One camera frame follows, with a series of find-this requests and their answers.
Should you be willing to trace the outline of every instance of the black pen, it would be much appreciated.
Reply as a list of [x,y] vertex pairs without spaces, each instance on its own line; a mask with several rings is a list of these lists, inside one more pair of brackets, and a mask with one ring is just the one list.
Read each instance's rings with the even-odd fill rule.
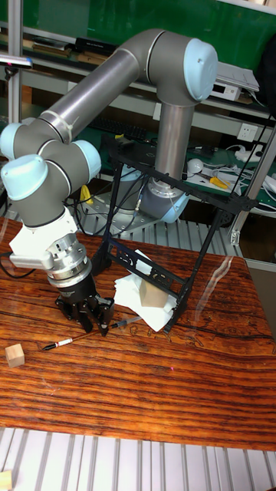
[[[124,325],[128,325],[131,322],[139,321],[140,319],[141,319],[141,317],[139,315],[137,315],[136,317],[124,319],[123,321],[114,322],[114,324],[112,324],[110,326],[110,329],[121,328]],[[58,343],[48,344],[47,346],[44,346],[42,348],[42,351],[48,351],[48,350],[52,350],[54,348],[59,348],[60,346],[64,346],[65,344],[74,343],[77,339],[86,338],[87,336],[90,336],[91,334],[95,334],[95,332],[97,332],[97,331],[87,332],[86,334],[81,334],[80,336],[77,336],[76,338],[68,338],[68,339],[64,339],[63,341],[59,341]]]

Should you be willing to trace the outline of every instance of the wooden cube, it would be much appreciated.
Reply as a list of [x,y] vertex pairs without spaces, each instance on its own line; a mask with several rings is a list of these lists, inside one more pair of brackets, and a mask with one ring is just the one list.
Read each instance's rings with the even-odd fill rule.
[[5,355],[10,368],[19,367],[25,363],[25,355],[20,344],[5,348]]
[[6,470],[0,473],[0,489],[12,489],[12,472],[11,470]]
[[157,286],[146,282],[144,279],[142,280],[139,292],[142,307],[163,308],[168,300],[167,293],[157,288]]

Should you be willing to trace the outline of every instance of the yellow tool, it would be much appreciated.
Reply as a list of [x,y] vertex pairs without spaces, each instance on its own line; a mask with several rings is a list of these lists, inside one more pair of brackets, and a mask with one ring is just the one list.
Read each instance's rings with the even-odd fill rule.
[[85,185],[83,185],[81,187],[80,201],[85,201],[87,203],[87,205],[92,205],[93,204],[93,200],[91,198],[90,190]]
[[207,179],[211,184],[214,184],[214,186],[217,187],[221,187],[222,189],[227,189],[230,184],[227,181],[222,182],[216,176],[207,176],[207,174],[202,174],[201,172],[198,173],[198,176],[204,177],[204,179]]

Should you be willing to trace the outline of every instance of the black metal frame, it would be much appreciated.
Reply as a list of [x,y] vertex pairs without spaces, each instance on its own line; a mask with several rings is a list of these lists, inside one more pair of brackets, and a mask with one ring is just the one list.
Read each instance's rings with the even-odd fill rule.
[[[189,295],[192,291],[192,286],[196,278],[196,274],[199,270],[202,260],[207,252],[209,244],[216,230],[220,226],[225,225],[230,222],[232,215],[237,215],[241,211],[250,211],[251,208],[257,205],[258,201],[255,199],[249,199],[247,196],[238,196],[236,193],[230,194],[229,196],[219,196],[211,193],[201,191],[197,187],[191,187],[189,184],[173,179],[169,174],[162,174],[158,172],[151,166],[147,166],[142,163],[134,163],[132,160],[127,159],[125,153],[120,152],[120,146],[118,143],[111,139],[112,142],[109,146],[109,154],[114,168],[114,184],[113,192],[110,200],[110,210],[107,217],[107,224],[103,234],[102,243],[92,258],[92,274],[97,276],[105,268],[111,265],[112,261],[122,265],[129,271],[135,273],[141,278],[146,279],[152,285],[157,286],[166,293],[169,293],[174,298],[176,298],[176,307],[174,309],[173,315],[169,322],[164,328],[166,333],[169,333],[172,326],[176,323],[180,315],[185,311],[187,306],[187,301]],[[180,278],[172,274],[170,271],[164,269],[163,267],[156,264],[154,261],[144,258],[132,249],[129,249],[124,244],[113,239],[110,234],[110,227],[113,219],[114,208],[117,201],[117,194],[120,185],[120,178],[123,169],[123,165],[128,165],[129,167],[134,167],[141,173],[154,178],[155,180],[161,180],[164,183],[169,184],[172,188],[177,188],[185,192],[187,195],[193,195],[201,199],[205,203],[210,203],[217,207],[217,212],[212,225],[208,231],[208,234],[203,242],[202,248],[200,249],[199,256],[195,261],[192,274],[188,278]],[[116,254],[112,254],[112,249],[116,247]],[[136,268],[137,261],[140,260],[147,265],[151,266],[151,272],[149,276],[144,275],[141,271]],[[179,283],[181,285],[180,291],[175,292],[171,289],[173,282]]]

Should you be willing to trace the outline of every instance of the wooden table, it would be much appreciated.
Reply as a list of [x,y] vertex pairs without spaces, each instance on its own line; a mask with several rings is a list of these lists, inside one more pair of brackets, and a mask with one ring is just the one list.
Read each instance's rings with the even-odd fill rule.
[[[9,250],[19,228],[8,223],[0,252]],[[89,254],[100,243],[79,240]],[[129,245],[183,276],[197,255]],[[223,260],[205,257],[170,336],[138,321],[106,338],[95,333],[48,352],[40,349],[82,328],[57,309],[58,292],[44,272],[22,280],[1,272],[0,426],[276,450],[276,347],[243,259],[232,259],[202,312],[196,311]],[[126,274],[112,264],[96,278],[98,292],[113,296],[114,280]],[[114,319],[125,314],[133,315],[116,306]],[[9,368],[4,348],[17,343],[25,365]]]

